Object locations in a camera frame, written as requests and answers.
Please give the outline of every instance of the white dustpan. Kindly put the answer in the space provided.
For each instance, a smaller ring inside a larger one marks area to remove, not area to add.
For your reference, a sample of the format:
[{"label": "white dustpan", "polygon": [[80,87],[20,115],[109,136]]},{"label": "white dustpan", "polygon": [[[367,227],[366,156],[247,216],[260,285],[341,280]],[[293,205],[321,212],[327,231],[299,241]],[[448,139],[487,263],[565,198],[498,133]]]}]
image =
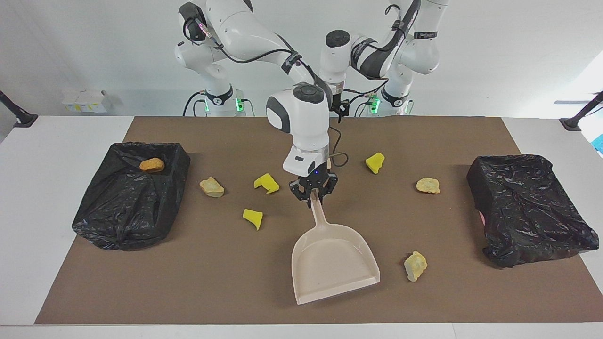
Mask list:
[{"label": "white dustpan", "polygon": [[347,226],[329,224],[315,191],[311,204],[316,226],[297,240],[291,256],[297,304],[378,283],[379,267],[362,236]]}]

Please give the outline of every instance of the black plastic bag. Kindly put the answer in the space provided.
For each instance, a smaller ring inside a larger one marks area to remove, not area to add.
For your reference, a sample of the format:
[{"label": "black plastic bag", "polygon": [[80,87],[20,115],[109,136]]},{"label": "black plastic bag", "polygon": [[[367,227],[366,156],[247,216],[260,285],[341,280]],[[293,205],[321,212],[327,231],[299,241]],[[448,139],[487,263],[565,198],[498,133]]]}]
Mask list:
[{"label": "black plastic bag", "polygon": [[[163,171],[139,169],[154,157],[165,163]],[[178,213],[190,163],[180,144],[111,145],[84,194],[73,230],[108,250],[141,249],[164,239]]]},{"label": "black plastic bag", "polygon": [[481,156],[467,181],[484,217],[484,254],[500,267],[569,258],[599,248],[599,237],[544,157]]}]

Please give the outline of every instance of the sponge piece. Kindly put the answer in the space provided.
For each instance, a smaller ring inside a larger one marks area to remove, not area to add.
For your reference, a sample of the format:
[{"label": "sponge piece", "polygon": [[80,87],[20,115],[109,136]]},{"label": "sponge piece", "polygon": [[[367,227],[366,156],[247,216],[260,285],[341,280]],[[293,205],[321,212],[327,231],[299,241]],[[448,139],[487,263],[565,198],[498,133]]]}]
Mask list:
[{"label": "sponge piece", "polygon": [[260,186],[264,187],[268,191],[266,194],[274,193],[280,189],[279,184],[274,181],[274,178],[272,178],[270,173],[262,175],[253,182],[254,188],[258,188]]},{"label": "sponge piece", "polygon": [[383,160],[385,160],[385,156],[381,152],[377,152],[364,162],[373,173],[377,174],[379,173],[379,168],[383,166]]},{"label": "sponge piece", "polygon": [[426,268],[427,260],[425,260],[425,257],[417,251],[414,251],[404,262],[404,269],[406,269],[408,280],[411,282],[416,282]]},{"label": "sponge piece", "polygon": [[262,217],[264,213],[245,209],[243,211],[243,218],[256,226],[256,230],[260,230],[262,224]]}]

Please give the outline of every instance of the blue object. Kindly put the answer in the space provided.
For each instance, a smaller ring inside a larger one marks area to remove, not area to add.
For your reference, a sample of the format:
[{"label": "blue object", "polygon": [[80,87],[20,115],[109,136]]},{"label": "blue object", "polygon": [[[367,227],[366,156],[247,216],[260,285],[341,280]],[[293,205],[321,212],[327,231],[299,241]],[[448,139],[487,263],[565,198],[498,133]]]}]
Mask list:
[{"label": "blue object", "polygon": [[603,153],[603,134],[596,138],[591,144],[596,150]]}]

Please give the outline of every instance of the white wall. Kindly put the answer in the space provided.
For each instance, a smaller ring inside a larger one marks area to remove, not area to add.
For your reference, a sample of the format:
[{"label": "white wall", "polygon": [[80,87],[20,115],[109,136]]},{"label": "white wall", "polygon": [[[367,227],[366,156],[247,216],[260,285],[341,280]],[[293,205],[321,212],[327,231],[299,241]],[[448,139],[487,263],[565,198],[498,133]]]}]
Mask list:
[{"label": "white wall", "polygon": [[[184,1],[0,1],[0,88],[43,115],[66,114],[60,102],[69,89],[106,90],[116,115],[181,114],[190,93],[203,87],[173,56],[183,40],[177,12]],[[256,16],[315,69],[332,29],[382,37],[394,17],[384,16],[387,4],[253,0]],[[438,36],[441,65],[415,77],[413,114],[567,114],[546,108],[601,52],[598,7],[595,0],[453,0]],[[232,82],[257,111],[269,94],[291,84],[274,65],[227,61],[221,63]],[[368,90],[376,84],[350,72],[347,85]],[[0,125],[6,128],[8,120]]]}]

